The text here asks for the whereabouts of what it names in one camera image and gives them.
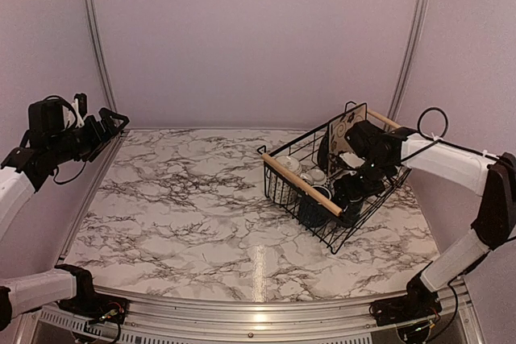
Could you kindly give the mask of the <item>dark green mug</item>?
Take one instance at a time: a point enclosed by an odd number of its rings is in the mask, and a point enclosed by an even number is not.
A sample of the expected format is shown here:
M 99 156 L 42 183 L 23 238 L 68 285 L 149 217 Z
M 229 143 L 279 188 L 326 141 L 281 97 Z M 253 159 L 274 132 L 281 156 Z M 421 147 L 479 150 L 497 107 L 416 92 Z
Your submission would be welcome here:
M 340 219 L 344 227 L 353 227 L 360 219 L 365 199 L 365 188 L 362 180 L 353 175 L 344 175 L 335 181 L 333 202 L 342 210 Z

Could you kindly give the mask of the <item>dark blue mug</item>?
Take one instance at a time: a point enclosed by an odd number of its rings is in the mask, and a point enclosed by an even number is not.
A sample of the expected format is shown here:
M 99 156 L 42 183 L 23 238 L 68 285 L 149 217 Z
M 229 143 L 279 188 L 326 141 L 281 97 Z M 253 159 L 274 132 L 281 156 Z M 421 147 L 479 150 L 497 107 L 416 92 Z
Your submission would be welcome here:
M 325 214 L 327 209 L 314 201 L 309 195 L 304 195 L 299 204 L 298 220 L 306 227 L 311 229 L 324 226 L 328 222 L 328 217 Z

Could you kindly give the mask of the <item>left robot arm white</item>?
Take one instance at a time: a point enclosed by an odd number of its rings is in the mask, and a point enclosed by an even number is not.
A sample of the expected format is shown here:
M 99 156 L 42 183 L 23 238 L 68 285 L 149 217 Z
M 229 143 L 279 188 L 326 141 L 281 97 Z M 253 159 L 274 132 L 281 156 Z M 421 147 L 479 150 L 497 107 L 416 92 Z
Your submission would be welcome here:
M 22 142 L 1 163 L 3 233 L 46 180 L 56 177 L 62 164 L 94 161 L 130 122 L 126 115 L 107 108 L 100 109 L 97 117 L 83 118 L 81 109 L 49 101 L 31 105 L 28 113 L 29 128 Z M 2 280 L 1 327 L 52 302 L 94 319 L 111 303 L 108 296 L 95 291 L 89 271 L 61 264 L 35 275 Z

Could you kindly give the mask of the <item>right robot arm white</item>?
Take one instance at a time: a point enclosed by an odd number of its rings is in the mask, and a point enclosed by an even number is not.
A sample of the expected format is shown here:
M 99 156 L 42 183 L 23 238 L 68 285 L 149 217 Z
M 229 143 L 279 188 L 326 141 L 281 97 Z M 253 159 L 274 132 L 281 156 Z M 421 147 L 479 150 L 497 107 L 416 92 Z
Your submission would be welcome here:
M 514 153 L 478 151 L 404 126 L 384 131 L 369 121 L 353 124 L 344 138 L 361 161 L 343 180 L 347 199 L 381 193 L 382 180 L 408 168 L 416 173 L 411 184 L 441 244 L 439 256 L 406 286 L 399 302 L 405 317 L 418 317 L 446 283 L 513 238 Z

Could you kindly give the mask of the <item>square patterned plate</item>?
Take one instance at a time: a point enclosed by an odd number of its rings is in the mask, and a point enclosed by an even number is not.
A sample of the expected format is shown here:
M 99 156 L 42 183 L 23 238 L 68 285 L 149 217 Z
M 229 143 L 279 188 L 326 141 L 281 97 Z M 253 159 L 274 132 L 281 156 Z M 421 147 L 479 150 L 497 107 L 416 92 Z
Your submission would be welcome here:
M 328 124 L 328 166 L 327 172 L 330 177 L 335 176 L 341 168 L 338 166 L 339 154 L 352 152 L 352 148 L 345 139 L 346 132 L 356 122 L 364 121 L 367 118 L 367 104 L 356 104 L 348 102 L 344 112 L 333 118 Z

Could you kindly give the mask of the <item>black round plate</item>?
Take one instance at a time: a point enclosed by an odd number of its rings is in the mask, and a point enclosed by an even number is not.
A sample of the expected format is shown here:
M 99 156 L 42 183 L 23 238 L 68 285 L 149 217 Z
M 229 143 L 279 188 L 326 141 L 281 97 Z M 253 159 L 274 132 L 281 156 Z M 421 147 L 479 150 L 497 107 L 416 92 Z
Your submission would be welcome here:
M 317 165 L 324 172 L 328 172 L 329 153 L 330 153 L 330 140 L 329 140 L 329 133 L 326 132 L 325 135 L 321 139 L 321 142 L 320 142 L 319 148 L 318 148 L 318 152 L 317 152 Z

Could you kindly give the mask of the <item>white patterned mug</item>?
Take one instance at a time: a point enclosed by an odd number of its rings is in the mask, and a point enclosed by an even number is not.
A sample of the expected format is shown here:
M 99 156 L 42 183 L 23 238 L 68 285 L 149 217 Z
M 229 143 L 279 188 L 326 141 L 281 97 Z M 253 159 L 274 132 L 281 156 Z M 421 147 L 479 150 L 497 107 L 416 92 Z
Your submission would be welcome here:
M 279 155 L 277 162 L 296 175 L 302 172 L 302 166 L 298 159 L 291 155 Z M 295 202 L 297 192 L 289 186 L 289 181 L 284 180 L 274 171 L 270 171 L 268 194 L 273 202 L 278 205 L 289 205 Z

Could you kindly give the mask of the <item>aluminium frame post right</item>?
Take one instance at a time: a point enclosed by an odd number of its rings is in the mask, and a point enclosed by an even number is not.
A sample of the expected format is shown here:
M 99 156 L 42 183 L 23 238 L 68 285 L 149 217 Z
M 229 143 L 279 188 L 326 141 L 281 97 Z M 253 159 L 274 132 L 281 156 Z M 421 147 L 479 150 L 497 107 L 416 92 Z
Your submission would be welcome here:
M 419 40 L 422 36 L 422 29 L 427 15 L 428 2 L 429 0 L 415 0 L 406 49 L 404 51 L 402 65 L 397 76 L 397 83 L 388 110 L 388 118 L 394 121 L 399 115 L 402 100 L 407 90 L 414 57 L 418 48 Z

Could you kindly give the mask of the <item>aluminium frame post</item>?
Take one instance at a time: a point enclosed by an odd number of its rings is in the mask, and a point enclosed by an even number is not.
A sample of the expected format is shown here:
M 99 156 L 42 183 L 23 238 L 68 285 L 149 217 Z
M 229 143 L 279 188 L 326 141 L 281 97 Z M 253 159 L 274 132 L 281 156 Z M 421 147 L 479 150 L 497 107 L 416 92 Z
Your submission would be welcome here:
M 399 115 L 402 100 L 407 90 L 414 57 L 418 48 L 419 40 L 422 36 L 422 29 L 427 15 L 428 2 L 429 0 L 415 0 L 406 49 L 404 51 L 402 65 L 397 76 L 397 83 L 388 110 L 388 118 L 394 121 Z
M 92 44 L 94 61 L 98 70 L 99 80 L 101 83 L 102 93 L 109 109 L 117 111 L 114 91 L 110 82 L 110 74 L 108 71 L 104 50 L 102 47 L 102 38 L 99 30 L 98 17 L 94 0 L 83 0 L 85 7 L 85 15 L 89 30 L 89 38 Z

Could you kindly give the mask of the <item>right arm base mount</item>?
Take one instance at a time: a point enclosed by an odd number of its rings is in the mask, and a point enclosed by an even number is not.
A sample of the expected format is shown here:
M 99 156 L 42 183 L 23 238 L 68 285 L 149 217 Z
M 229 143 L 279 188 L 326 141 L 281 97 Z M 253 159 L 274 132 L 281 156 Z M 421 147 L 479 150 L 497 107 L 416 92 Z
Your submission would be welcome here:
M 406 294 L 375 300 L 369 306 L 369 314 L 378 326 L 417 320 L 442 312 L 438 293 L 431 292 L 419 277 L 406 285 Z

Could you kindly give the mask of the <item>aluminium frame post left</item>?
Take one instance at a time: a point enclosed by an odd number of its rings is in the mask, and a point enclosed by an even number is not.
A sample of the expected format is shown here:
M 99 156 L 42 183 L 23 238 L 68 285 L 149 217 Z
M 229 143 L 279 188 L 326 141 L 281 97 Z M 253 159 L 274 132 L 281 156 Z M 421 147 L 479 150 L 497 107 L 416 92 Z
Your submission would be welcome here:
M 85 15 L 89 30 L 89 38 L 92 44 L 94 61 L 98 70 L 99 80 L 101 83 L 102 93 L 109 109 L 117 111 L 114 91 L 110 82 L 110 74 L 108 71 L 104 50 L 102 47 L 102 38 L 99 30 L 98 17 L 94 0 L 83 0 L 85 7 Z

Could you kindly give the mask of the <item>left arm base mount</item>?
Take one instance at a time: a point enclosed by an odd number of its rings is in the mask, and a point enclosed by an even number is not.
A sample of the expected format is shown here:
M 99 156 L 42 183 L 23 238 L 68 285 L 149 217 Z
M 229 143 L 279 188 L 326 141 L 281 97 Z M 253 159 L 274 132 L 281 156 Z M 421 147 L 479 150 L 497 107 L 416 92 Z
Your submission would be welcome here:
M 56 265 L 55 269 L 71 274 L 75 279 L 76 295 L 57 302 L 59 308 L 67 312 L 91 318 L 94 323 L 111 321 L 124 323 L 129 300 L 120 296 L 99 293 L 94 288 L 90 271 L 70 264 Z

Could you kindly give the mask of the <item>aluminium front table rail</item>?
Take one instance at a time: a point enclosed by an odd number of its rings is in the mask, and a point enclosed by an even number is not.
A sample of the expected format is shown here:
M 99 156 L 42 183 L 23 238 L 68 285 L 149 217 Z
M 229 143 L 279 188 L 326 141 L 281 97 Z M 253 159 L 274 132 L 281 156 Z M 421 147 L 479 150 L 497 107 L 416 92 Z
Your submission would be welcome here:
M 23 317 L 17 343 L 398 343 L 412 321 L 378 326 L 370 305 L 381 296 L 257 303 L 190 300 L 98 288 L 128 301 L 122 326 L 87 327 L 51 304 Z

